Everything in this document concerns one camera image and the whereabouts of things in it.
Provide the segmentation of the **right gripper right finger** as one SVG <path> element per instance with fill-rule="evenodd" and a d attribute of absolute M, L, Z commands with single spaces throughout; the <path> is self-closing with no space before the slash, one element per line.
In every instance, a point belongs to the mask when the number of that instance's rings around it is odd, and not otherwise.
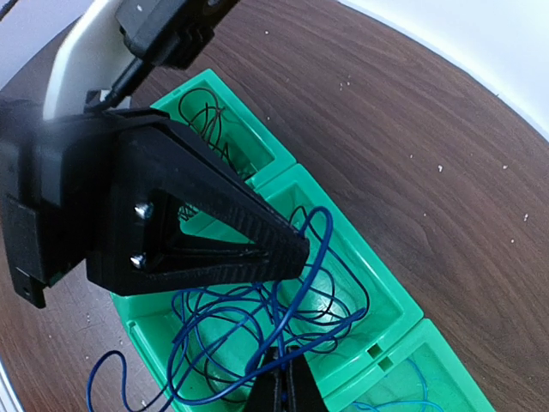
<path fill-rule="evenodd" d="M 285 366 L 285 411 L 328 412 L 303 354 L 295 356 Z"/>

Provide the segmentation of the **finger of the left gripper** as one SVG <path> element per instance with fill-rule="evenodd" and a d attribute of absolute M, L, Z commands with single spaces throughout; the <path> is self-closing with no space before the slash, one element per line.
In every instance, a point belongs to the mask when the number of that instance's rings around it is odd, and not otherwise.
<path fill-rule="evenodd" d="M 189 204 L 247 238 L 205 239 L 176 223 Z M 106 249 L 130 258 L 305 258 L 309 242 L 189 127 L 164 116 L 124 127 L 114 145 Z"/>
<path fill-rule="evenodd" d="M 87 278 L 121 296 L 153 294 L 220 284 L 268 282 L 301 275 L 307 257 L 116 257 L 106 249 L 108 200 L 87 255 Z"/>

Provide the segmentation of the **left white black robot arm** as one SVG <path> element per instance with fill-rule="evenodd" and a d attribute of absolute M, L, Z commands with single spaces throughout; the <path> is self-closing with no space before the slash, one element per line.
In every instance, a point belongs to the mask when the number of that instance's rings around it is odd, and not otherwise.
<path fill-rule="evenodd" d="M 1 104 L 1 220 L 17 294 L 85 263 L 121 296 L 295 279 L 310 244 L 190 127 L 123 109 L 158 66 L 188 68 L 232 1 L 96 1 L 42 106 Z"/>

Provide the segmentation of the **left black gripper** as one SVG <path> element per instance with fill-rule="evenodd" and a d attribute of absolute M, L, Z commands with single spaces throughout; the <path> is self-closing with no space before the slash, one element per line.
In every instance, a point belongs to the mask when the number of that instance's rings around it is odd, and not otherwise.
<path fill-rule="evenodd" d="M 153 108 L 53 120 L 31 100 L 1 101 L 1 220 L 15 292 L 45 308 L 45 288 L 91 248 L 94 221 L 125 130 L 164 119 Z"/>

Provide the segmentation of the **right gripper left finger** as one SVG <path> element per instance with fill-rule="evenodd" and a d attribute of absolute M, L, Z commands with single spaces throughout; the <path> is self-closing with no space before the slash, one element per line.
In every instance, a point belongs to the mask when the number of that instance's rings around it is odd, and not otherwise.
<path fill-rule="evenodd" d="M 285 370 L 275 367 L 258 376 L 252 386 L 244 412 L 282 412 L 286 389 Z"/>

